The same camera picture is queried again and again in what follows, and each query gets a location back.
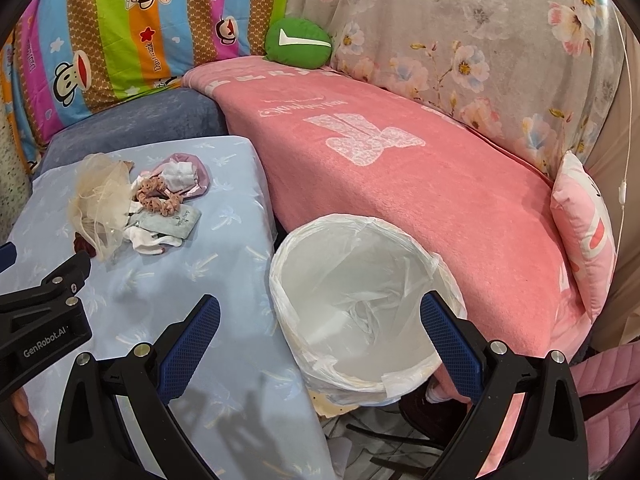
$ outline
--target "blue gripper pad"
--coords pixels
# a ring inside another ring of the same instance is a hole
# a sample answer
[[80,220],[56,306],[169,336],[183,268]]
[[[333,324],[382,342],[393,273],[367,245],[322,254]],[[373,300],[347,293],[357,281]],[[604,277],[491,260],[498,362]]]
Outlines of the blue gripper pad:
[[428,292],[420,302],[420,320],[460,395],[477,404],[482,396],[482,366],[466,343],[444,302]]
[[15,259],[18,257],[15,245],[11,242],[5,243],[0,247],[0,272],[5,272],[9,267],[15,263]]
[[159,367],[158,396],[166,406],[187,389],[220,326],[220,304],[210,298],[196,314]]

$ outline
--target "trash bin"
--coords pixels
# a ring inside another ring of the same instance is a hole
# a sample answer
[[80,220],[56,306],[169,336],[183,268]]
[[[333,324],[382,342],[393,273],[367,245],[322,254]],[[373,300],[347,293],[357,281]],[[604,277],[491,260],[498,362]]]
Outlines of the trash bin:
[[341,406],[395,402],[438,368],[420,322],[425,293],[466,318],[441,257],[377,218],[334,214],[296,229],[274,256],[270,287],[307,387]]

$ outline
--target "pink quilted fabric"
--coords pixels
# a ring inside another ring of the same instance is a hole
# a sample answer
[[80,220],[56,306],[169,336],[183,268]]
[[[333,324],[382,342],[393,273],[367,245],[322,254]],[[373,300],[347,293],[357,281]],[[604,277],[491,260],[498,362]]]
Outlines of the pink quilted fabric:
[[582,302],[595,321],[604,307],[616,267],[615,240],[600,191],[571,152],[562,159],[551,195],[551,213]]
[[618,402],[586,421],[592,473],[616,457],[640,420],[640,342],[597,354],[571,372],[581,397],[637,383]]

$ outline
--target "black clamp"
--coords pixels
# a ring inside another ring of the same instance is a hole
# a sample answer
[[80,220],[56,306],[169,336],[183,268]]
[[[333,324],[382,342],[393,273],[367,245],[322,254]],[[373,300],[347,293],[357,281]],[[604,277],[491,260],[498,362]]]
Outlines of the black clamp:
[[460,394],[473,407],[425,480],[474,480],[491,451],[514,394],[525,394],[498,468],[486,480],[584,480],[587,439],[580,400],[562,352],[514,354],[458,319],[437,292],[422,298],[420,319]]
[[[0,267],[15,262],[15,247],[0,248]],[[76,298],[91,260],[81,251],[39,286],[0,296],[0,402],[66,354],[89,341],[91,328]]]
[[216,298],[205,295],[155,344],[97,361],[80,354],[71,370],[56,433],[56,479],[158,480],[146,471],[116,402],[129,397],[138,425],[167,480],[217,480],[168,408],[180,397],[220,325]]

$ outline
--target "black cable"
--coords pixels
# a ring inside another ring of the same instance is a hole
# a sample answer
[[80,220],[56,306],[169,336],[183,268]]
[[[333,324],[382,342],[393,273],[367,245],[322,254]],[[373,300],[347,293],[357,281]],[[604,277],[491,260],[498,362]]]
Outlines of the black cable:
[[379,440],[386,440],[388,442],[400,442],[402,444],[412,444],[413,446],[425,446],[431,447],[433,449],[437,449],[440,451],[444,451],[445,446],[442,444],[436,444],[435,442],[428,440],[426,438],[411,438],[405,436],[396,436],[396,435],[388,435],[384,433],[376,433],[375,431],[365,430],[364,428],[359,428],[354,426],[353,424],[347,424],[347,430],[355,431],[356,433],[362,434],[364,436],[368,436],[370,438],[377,438]]
[[387,469],[391,469],[392,471],[399,471],[402,473],[407,473],[411,475],[415,475],[418,477],[423,477],[429,472],[429,467],[418,467],[415,465],[403,464],[401,462],[394,462],[393,460],[384,460],[378,457],[371,457],[370,462],[375,465],[379,465],[382,467],[386,467]]

